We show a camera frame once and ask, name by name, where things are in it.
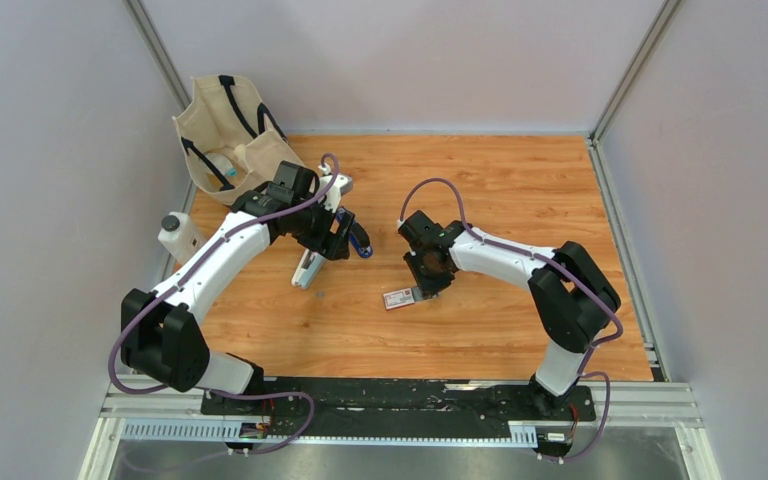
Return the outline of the blue black stapler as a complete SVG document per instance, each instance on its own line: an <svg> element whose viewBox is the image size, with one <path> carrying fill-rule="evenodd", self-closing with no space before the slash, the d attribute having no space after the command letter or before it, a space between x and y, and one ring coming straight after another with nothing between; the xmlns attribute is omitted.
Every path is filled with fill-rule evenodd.
<svg viewBox="0 0 768 480"><path fill-rule="evenodd" d="M368 259L374 254L368 233L356 219L349 227L349 242L360 258Z"/></svg>

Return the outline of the red white staple box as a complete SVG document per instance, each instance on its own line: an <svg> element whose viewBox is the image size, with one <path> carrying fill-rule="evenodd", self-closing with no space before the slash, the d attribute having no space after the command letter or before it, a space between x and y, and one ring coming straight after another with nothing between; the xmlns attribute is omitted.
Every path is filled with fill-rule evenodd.
<svg viewBox="0 0 768 480"><path fill-rule="evenodd" d="M383 304L386 311L408 307L436 297L438 297L438 294L432 296L424 296L423 292L418 286L403 288L387 292L382 295Z"/></svg>

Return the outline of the light blue white stapler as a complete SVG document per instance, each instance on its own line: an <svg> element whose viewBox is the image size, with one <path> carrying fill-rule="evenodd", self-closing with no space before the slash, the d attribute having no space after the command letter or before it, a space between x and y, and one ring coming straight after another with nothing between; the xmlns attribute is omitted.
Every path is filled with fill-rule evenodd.
<svg viewBox="0 0 768 480"><path fill-rule="evenodd" d="M322 255L305 250L292 276L291 284L302 290L309 289L325 263L326 259Z"/></svg>

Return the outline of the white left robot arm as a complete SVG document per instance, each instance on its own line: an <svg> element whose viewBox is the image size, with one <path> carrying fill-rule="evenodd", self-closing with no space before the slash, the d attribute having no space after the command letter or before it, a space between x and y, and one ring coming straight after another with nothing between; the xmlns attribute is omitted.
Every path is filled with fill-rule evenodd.
<svg viewBox="0 0 768 480"><path fill-rule="evenodd" d="M108 358L111 382L137 393L116 375L122 362L157 381L156 391L192 389L226 396L239 413L254 414L266 389L259 368L211 349L201 324L239 272L277 238L290 236L325 260L349 257L355 216L340 208L353 180L326 154L318 170L288 161L272 180L237 197L223 223L181 268L149 291L131 290L121 304L121 333Z"/></svg>

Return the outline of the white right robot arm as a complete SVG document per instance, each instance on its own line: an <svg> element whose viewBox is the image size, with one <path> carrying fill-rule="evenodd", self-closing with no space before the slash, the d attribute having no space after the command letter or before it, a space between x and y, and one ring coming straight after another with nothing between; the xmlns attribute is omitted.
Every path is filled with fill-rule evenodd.
<svg viewBox="0 0 768 480"><path fill-rule="evenodd" d="M549 343L533 376L532 409L558 417L571 401L597 335L612 321L621 299L580 244L534 247L489 235L461 221L447 226L416 211L400 222L404 255L423 299L451 286L458 272L482 274L528 292Z"/></svg>

